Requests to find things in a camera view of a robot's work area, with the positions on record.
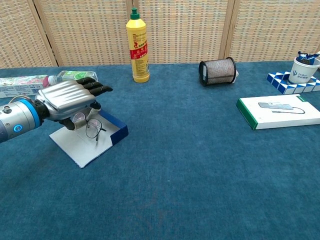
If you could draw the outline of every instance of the plastic water bottle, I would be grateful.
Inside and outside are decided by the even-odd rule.
[[[49,84],[55,85],[68,80],[79,80],[92,78],[98,82],[97,74],[94,71],[61,71],[57,76],[49,76]]]

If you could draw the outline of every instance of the bottle label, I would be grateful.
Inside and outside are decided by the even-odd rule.
[[[130,50],[131,59],[140,59],[143,58],[148,53],[148,44],[145,42],[145,45],[134,50]]]
[[[145,30],[136,31],[129,35],[129,39],[133,74],[146,76],[149,74],[147,32]]]
[[[86,76],[86,72],[85,71],[81,71],[79,73],[77,73],[76,75],[74,75],[74,80],[79,80],[79,79],[83,79]]]

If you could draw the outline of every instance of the blue and white box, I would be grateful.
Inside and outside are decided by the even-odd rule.
[[[103,109],[94,118],[98,119],[102,123],[102,128],[106,130],[100,131],[98,141],[87,136],[86,126],[77,130],[62,127],[49,135],[80,168],[84,168],[129,134],[124,122]]]
[[[266,80],[283,95],[320,91],[320,80],[315,77],[312,76],[307,83],[292,84],[289,75],[288,71],[273,72],[268,74]]]

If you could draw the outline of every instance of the product box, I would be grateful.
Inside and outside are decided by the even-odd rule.
[[[269,73],[266,80],[283,95],[315,92],[320,90],[320,80],[314,76],[307,83],[292,84],[289,82],[289,71]]]
[[[0,78],[0,98],[36,95],[40,89],[44,88],[43,80],[45,77],[47,75]]]
[[[253,130],[320,124],[320,111],[300,94],[239,98],[236,106]]]
[[[80,168],[84,168],[129,134],[128,127],[124,122],[103,109],[94,116],[94,119],[99,120],[105,130],[99,132],[98,141],[88,137],[86,126],[74,131],[62,127],[49,135]]]

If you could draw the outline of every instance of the candy package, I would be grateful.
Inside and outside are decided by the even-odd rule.
[[[320,55],[320,52],[317,52],[315,54],[308,54],[308,53],[302,53],[301,51],[298,51],[298,57],[296,60],[299,63],[306,64],[306,65],[313,65],[315,62],[315,58]]]

